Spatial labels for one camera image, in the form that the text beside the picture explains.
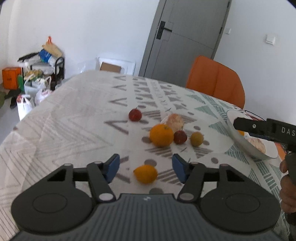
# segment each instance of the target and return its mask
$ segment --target bowl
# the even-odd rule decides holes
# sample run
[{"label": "bowl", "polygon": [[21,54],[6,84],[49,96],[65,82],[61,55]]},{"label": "bowl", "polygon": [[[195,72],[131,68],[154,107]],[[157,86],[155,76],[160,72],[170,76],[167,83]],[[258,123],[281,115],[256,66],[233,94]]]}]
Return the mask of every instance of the bowl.
[{"label": "bowl", "polygon": [[227,111],[228,129],[234,139],[234,142],[254,158],[262,159],[262,160],[277,158],[279,154],[278,154],[278,150],[277,150],[274,142],[259,138],[262,141],[262,143],[265,145],[266,152],[264,154],[261,151],[259,151],[256,147],[254,147],[250,142],[248,142],[246,140],[246,138],[251,137],[247,132],[245,132],[244,136],[242,136],[238,132],[238,130],[236,130],[234,128],[233,122],[238,117],[252,119],[251,117],[249,117],[241,112],[238,112],[236,110]]}]

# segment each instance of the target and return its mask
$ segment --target gray door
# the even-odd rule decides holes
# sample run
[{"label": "gray door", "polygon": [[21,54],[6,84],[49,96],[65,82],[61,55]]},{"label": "gray door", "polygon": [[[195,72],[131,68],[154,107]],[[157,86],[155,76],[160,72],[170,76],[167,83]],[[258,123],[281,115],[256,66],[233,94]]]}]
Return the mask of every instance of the gray door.
[{"label": "gray door", "polygon": [[166,0],[144,76],[185,86],[195,58],[211,58],[228,6],[229,0]]}]

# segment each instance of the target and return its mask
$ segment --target orange box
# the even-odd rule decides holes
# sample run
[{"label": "orange box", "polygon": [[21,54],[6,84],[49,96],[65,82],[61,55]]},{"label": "orange box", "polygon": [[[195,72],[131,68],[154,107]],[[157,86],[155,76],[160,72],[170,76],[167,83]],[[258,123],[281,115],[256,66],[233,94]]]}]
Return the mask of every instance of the orange box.
[{"label": "orange box", "polygon": [[17,77],[22,73],[19,67],[7,67],[2,70],[3,87],[4,89],[18,89]]}]

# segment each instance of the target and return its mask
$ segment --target wall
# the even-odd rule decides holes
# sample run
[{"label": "wall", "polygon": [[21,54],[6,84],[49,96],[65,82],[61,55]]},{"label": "wall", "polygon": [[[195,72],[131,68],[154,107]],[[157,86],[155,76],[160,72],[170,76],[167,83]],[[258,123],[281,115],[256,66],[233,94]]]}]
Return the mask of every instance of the wall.
[{"label": "wall", "polygon": [[[235,70],[245,108],[296,124],[296,9],[286,0],[232,0],[215,60]],[[275,45],[264,42],[277,35]]]},{"label": "wall", "polygon": [[136,62],[137,75],[158,2],[6,0],[0,16],[0,67],[39,51],[51,35],[65,53],[66,77],[75,74],[76,64],[98,56]]}]

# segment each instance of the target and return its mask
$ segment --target white wall switch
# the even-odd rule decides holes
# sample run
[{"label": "white wall switch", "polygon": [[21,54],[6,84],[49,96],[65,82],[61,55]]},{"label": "white wall switch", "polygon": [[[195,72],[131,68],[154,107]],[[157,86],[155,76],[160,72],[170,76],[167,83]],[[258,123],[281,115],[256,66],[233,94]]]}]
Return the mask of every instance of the white wall switch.
[{"label": "white wall switch", "polygon": [[265,39],[266,43],[274,45],[275,41],[276,41],[276,37],[274,35],[271,35],[271,34],[266,35],[266,39]]},{"label": "white wall switch", "polygon": [[230,34],[230,32],[231,32],[231,28],[226,28],[225,29],[225,34]]}]

